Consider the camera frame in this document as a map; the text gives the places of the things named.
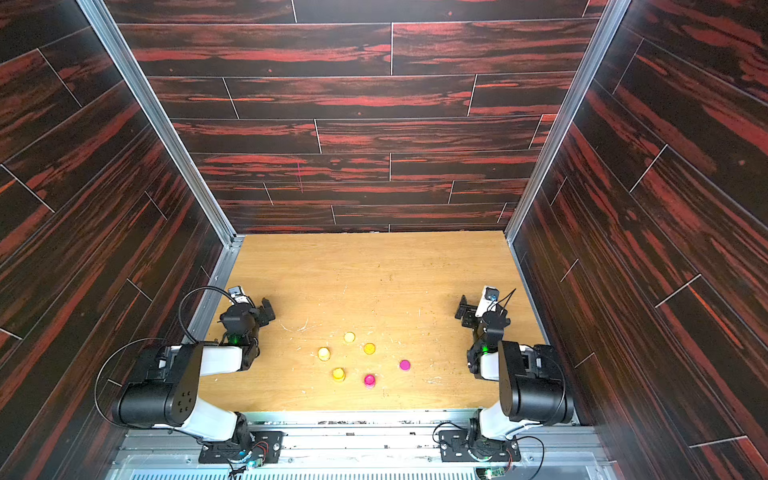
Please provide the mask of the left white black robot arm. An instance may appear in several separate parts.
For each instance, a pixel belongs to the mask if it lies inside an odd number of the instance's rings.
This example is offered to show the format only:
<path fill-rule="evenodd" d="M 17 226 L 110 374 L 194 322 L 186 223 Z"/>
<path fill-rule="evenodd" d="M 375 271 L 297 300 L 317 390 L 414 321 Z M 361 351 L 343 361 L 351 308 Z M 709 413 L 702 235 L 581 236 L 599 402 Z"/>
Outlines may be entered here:
<path fill-rule="evenodd" d="M 202 377 L 248 370 L 260 355 L 259 330 L 275 318 L 268 299 L 257 306 L 240 295 L 220 315 L 225 327 L 220 343 L 144 349 L 112 406 L 113 418 L 129 428 L 173 428 L 244 456 L 253 445 L 244 415 L 202 400 L 199 383 Z"/>

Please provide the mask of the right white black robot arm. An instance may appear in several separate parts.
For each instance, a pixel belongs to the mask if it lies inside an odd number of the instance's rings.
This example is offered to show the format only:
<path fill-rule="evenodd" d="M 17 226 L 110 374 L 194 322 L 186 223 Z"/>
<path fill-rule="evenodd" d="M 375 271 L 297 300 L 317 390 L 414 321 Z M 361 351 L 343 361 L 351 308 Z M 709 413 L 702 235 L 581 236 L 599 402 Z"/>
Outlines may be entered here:
<path fill-rule="evenodd" d="M 466 446 L 479 458 L 510 446 L 514 436 L 527 429 L 568 423 L 574 413 L 573 397 L 554 349 L 504 339 L 511 324 L 506 301 L 497 289 L 487 287 L 477 305 L 462 297 L 455 314 L 473 334 L 467 350 L 470 373 L 499 387 L 499 400 L 470 419 Z"/>

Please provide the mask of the yellow paint jar front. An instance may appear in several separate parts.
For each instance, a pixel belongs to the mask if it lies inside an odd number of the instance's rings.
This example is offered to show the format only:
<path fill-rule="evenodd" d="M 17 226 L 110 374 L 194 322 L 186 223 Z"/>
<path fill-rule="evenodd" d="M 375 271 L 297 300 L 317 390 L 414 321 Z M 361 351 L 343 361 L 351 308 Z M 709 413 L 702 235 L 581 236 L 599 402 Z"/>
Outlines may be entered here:
<path fill-rule="evenodd" d="M 334 368 L 332 370 L 332 378 L 335 382 L 343 382 L 346 378 L 346 373 L 343 368 Z"/>

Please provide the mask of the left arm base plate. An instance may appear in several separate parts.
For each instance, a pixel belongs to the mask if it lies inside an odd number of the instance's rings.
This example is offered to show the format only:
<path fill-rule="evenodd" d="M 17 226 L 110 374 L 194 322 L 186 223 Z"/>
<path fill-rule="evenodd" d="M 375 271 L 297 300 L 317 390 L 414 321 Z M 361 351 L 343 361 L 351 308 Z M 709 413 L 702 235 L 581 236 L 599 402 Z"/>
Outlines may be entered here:
<path fill-rule="evenodd" d="M 283 431 L 255 431 L 243 439 L 204 442 L 198 462 L 203 465 L 259 467 L 277 463 L 282 451 Z"/>

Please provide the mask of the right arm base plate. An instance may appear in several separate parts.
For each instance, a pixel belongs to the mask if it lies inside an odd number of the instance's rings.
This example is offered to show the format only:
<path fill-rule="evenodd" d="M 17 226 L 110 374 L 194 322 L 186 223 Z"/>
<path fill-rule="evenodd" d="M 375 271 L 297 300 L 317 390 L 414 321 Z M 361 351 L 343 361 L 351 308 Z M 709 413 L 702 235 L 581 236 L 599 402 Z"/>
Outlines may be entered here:
<path fill-rule="evenodd" d="M 440 449 L 443 462 L 514 463 L 521 460 L 515 442 L 488 439 L 477 432 L 461 428 L 444 429 L 441 425 L 433 432 L 433 441 Z"/>

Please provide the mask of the right aluminium corner post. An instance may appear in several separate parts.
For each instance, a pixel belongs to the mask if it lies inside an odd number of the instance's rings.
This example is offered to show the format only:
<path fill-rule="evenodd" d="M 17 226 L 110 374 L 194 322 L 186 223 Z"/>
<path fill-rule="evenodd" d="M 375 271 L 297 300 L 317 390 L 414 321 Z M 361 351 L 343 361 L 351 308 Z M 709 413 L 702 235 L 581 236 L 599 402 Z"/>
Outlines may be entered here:
<path fill-rule="evenodd" d="M 586 92 L 591 85 L 610 44 L 631 4 L 630 0 L 612 0 L 607 3 L 594 35 L 585 51 L 576 71 L 571 86 L 564 98 L 550 133 L 540 152 L 532 176 L 517 205 L 515 213 L 505 229 L 505 237 L 512 252 L 513 243 L 523 221 L 541 189 L 548 171 L 552 167 L 556 154 L 572 124 Z"/>

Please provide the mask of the aluminium corner post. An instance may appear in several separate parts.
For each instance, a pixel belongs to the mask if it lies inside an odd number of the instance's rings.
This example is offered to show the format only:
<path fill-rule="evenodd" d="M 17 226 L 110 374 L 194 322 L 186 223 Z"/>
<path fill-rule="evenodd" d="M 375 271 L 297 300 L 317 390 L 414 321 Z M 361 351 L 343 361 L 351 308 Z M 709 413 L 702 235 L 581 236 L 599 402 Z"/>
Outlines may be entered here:
<path fill-rule="evenodd" d="M 612 0 L 607 3 L 594 35 L 585 51 L 576 71 L 571 86 L 564 98 L 550 133 L 540 152 L 532 176 L 517 205 L 515 213 L 505 229 L 505 237 L 512 252 L 513 243 L 523 221 L 541 189 L 548 171 L 552 167 L 556 154 L 572 124 L 586 92 L 591 85 L 610 44 L 631 4 L 630 0 Z"/>
<path fill-rule="evenodd" d="M 78 0 L 77 5 L 145 113 L 221 243 L 227 249 L 238 249 L 242 237 L 236 233 L 204 181 L 106 4 L 97 0 Z"/>

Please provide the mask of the left aluminium corner post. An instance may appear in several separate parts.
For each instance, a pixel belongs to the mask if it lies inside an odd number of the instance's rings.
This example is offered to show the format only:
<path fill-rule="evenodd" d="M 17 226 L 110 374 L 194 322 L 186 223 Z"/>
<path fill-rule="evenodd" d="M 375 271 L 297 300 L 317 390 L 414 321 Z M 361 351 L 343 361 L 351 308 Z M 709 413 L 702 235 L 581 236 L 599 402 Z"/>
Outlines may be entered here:
<path fill-rule="evenodd" d="M 236 233 L 204 181 L 106 4 L 97 0 L 78 0 L 77 5 L 145 113 L 221 243 L 227 249 L 238 249 L 242 237 Z"/>

